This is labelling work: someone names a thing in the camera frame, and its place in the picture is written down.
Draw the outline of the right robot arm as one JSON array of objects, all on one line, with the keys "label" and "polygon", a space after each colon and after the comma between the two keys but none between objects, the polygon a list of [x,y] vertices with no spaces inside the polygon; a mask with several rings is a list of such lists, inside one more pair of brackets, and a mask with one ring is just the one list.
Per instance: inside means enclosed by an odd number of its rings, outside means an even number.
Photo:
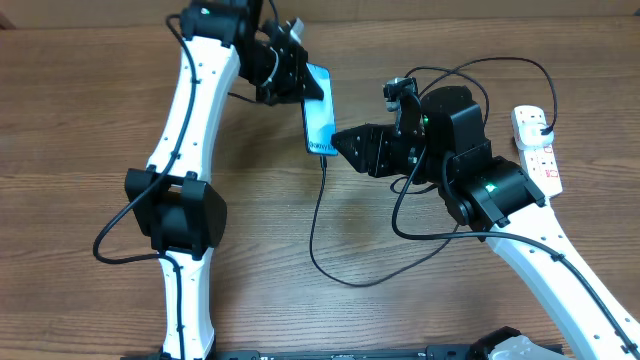
[{"label": "right robot arm", "polygon": [[359,173],[431,182],[462,238],[486,243],[524,281],[580,359],[639,356],[639,323],[568,239],[547,197],[518,164],[494,156],[480,106],[465,86],[419,97],[389,85],[393,125],[333,135]]}]

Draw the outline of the blue Galaxy smartphone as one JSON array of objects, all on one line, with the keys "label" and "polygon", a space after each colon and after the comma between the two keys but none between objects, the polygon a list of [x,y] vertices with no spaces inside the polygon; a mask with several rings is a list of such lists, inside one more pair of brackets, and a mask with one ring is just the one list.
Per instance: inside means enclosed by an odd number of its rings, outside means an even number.
[{"label": "blue Galaxy smartphone", "polygon": [[323,99],[309,99],[302,103],[306,149],[309,154],[337,156],[331,144],[336,133],[336,121],[330,72],[327,68],[308,64],[308,70],[323,91]]}]

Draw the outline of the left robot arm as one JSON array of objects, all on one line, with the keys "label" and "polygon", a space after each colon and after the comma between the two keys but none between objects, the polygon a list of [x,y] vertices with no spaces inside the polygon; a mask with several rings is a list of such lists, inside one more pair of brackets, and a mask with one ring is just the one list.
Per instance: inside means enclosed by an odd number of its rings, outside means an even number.
[{"label": "left robot arm", "polygon": [[181,69],[161,139],[142,170],[131,169],[125,192],[151,258],[164,279],[166,335],[156,359],[212,359],[210,315],[214,252],[227,205],[212,182],[216,136],[237,78],[259,104],[325,100],[302,45],[303,22],[263,20],[259,1],[194,1],[170,31]]}]

